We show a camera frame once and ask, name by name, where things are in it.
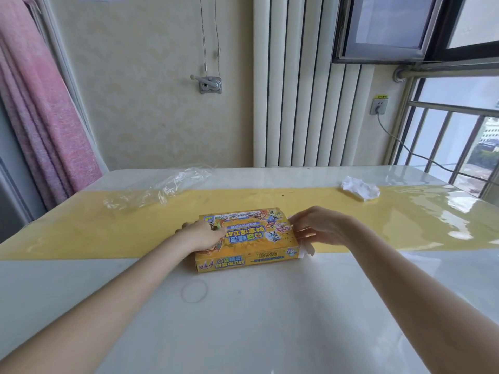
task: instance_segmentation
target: curtain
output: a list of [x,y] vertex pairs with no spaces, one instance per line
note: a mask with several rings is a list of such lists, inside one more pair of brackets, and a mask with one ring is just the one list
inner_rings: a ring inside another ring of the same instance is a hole
[[23,0],[0,0],[0,97],[47,209],[102,176],[66,85]]

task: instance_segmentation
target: hand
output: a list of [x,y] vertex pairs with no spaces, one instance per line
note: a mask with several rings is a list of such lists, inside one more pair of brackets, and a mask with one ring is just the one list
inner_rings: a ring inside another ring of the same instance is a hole
[[184,223],[182,229],[175,231],[174,236],[185,239],[190,253],[213,247],[226,233],[227,227],[212,230],[208,222],[198,220],[194,223]]
[[347,245],[349,219],[349,216],[340,212],[313,206],[293,215],[289,221],[298,240],[308,243]]

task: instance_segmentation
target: wall outlet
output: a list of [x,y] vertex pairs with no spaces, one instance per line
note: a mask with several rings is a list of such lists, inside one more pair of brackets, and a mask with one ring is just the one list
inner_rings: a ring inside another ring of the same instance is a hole
[[386,105],[388,105],[388,98],[375,98],[373,99],[373,104],[371,105],[371,111],[369,113],[372,115],[376,115],[376,108],[379,106],[379,114],[384,114],[386,111]]

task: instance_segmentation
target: white vertical radiator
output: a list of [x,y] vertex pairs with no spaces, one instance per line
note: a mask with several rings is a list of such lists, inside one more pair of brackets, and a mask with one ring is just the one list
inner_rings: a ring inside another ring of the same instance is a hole
[[254,0],[253,165],[352,165],[373,65],[331,64],[339,0]]

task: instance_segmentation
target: cable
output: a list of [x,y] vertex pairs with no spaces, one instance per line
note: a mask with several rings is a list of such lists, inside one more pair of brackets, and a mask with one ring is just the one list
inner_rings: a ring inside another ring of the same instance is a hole
[[208,63],[206,62],[206,43],[205,43],[205,23],[203,21],[203,3],[199,0],[199,5],[201,5],[201,28],[203,29],[203,49],[205,51],[205,74],[208,76]]
[[[423,158],[425,160],[428,160],[429,162],[431,162],[432,164],[435,164],[437,166],[439,166],[440,168],[442,168],[443,170],[446,170],[447,172],[454,172],[452,169],[447,169],[445,168],[443,165],[440,165],[439,163],[431,160],[430,158],[427,158],[427,157],[424,157],[424,156],[421,156],[421,155],[418,155],[417,153],[414,153],[413,151],[411,151],[409,148],[407,148],[407,146],[402,143],[402,140],[400,140],[399,138],[397,138],[396,136],[390,134],[388,131],[386,131],[386,129],[383,127],[383,125],[381,124],[381,120],[379,119],[379,112],[378,112],[378,108],[379,106],[376,108],[376,116],[378,117],[378,123],[379,125],[381,126],[381,128],[383,129],[384,132],[386,132],[388,135],[390,135],[392,138],[394,138],[396,141],[398,141],[402,147],[404,147],[406,150],[408,150],[408,152],[412,155],[412,156],[416,156],[416,157],[420,157],[420,158]],[[467,175],[466,173],[462,173],[462,172],[458,172],[459,175],[461,176],[465,176],[465,177],[469,177],[469,178],[474,178],[474,179],[477,179],[477,180],[480,180],[480,181],[483,181],[485,183],[491,183],[493,185],[496,185],[496,186],[499,186],[499,183],[496,183],[496,182],[493,182],[493,181],[490,181],[489,179],[484,179],[484,178],[480,178],[480,177],[475,177],[475,176],[472,176],[472,175]]]
[[215,30],[216,30],[216,45],[218,46],[218,49],[216,50],[216,57],[217,57],[217,66],[218,66],[218,72],[219,72],[219,77],[221,77],[220,74],[220,41],[218,39],[218,23],[216,20],[216,0],[215,0]]

